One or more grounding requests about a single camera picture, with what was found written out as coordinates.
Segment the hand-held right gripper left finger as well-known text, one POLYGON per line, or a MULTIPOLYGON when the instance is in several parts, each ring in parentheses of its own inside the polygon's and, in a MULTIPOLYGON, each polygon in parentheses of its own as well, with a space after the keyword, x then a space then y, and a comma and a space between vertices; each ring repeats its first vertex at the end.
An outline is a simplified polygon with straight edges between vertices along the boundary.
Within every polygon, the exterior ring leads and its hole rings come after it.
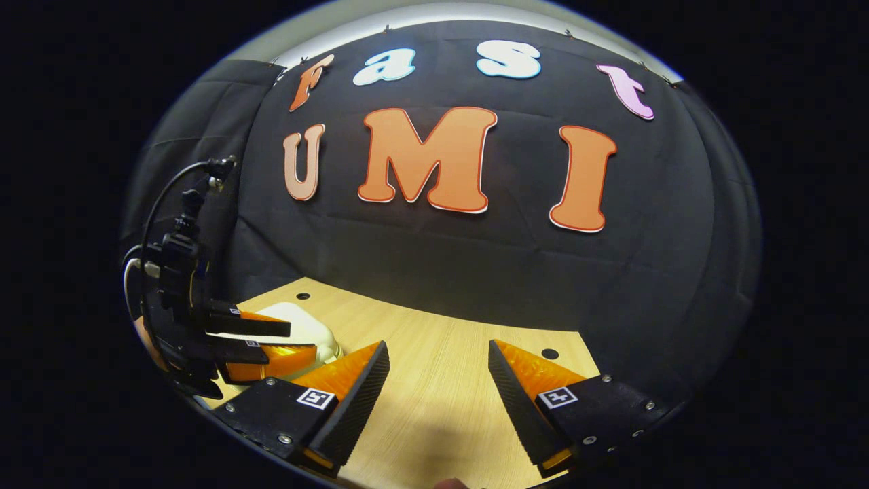
POLYGON ((375 342, 295 380, 255 382, 211 414, 263 451, 335 479, 356 448, 389 369, 387 343, 375 342))

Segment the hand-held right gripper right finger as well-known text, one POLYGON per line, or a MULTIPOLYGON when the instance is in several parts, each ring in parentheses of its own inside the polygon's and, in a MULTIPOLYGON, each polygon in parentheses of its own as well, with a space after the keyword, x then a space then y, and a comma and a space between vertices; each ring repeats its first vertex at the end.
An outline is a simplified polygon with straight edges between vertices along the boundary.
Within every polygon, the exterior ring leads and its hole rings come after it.
POLYGON ((488 371, 541 477, 584 471, 661 427, 670 405, 609 374, 586 377, 494 338, 488 371))

